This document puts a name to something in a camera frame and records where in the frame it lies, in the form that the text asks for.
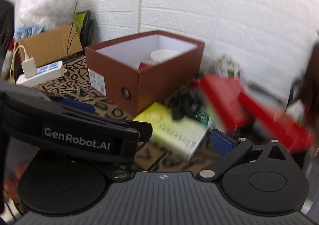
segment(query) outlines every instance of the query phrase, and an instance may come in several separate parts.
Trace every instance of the wall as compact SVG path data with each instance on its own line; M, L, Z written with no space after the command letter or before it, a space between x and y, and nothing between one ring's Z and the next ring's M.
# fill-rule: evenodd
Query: wall
M164 29L206 42L202 69L227 53L243 77L286 98L306 68L319 29L319 0L84 0L94 42Z

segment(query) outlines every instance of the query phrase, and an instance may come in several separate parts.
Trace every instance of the cardboard box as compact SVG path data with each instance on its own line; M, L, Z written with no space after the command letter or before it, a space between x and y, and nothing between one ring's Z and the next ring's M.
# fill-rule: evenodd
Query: cardboard box
M23 45L26 48L28 56L34 58L37 67L53 63L66 57L66 50L68 47L67 43L71 27L72 25L66 25L25 39L20 39L18 44ZM69 46L69 56L82 51L82 45L79 35L76 34L75 25L73 25L72 28ZM24 52L22 49L19 49L19 54L23 61Z
M85 48L91 85L132 116L170 96L198 74L205 43L165 31L125 36ZM181 54L139 69L157 49Z

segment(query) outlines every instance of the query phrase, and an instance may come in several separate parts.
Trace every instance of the metal screw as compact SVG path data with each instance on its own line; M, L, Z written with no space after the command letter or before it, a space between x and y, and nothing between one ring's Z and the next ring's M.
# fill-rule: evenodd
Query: metal screw
M202 170L199 172L199 175L203 178L211 178L215 176L215 172L212 170Z
M116 170L112 173L112 176L118 179L125 178L127 177L127 172L125 172L124 170Z

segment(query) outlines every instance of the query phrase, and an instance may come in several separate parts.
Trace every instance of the charging cable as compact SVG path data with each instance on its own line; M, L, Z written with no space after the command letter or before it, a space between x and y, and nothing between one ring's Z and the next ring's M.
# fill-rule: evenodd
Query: charging cable
M21 63L21 65L22 65L22 69L23 69L23 73L24 73L25 77L30 78L30 77L33 77L37 74L37 67L35 65L34 58L33 57L29 58L27 51L26 51L26 48L22 45L19 45L15 49L13 56L12 56L12 62L11 62L10 73L9 73L9 82L11 82L11 71L13 70L14 58L15 58L15 55L16 55L19 48L22 48L24 50L24 61Z

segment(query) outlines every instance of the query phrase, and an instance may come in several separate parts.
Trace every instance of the patterned tablecloth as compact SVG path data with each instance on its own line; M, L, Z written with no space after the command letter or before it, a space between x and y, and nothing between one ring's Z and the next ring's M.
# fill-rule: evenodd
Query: patterned tablecloth
M85 56L68 63L68 71L63 77L45 82L36 88L94 105L96 113L100 116L132 119L123 109L90 86ZM130 173L143 170L158 172L192 171L196 174L219 157L218 153L209 145L208 137L204 139L202 145L189 162L152 142L147 142L139 143L134 163L123 167Z

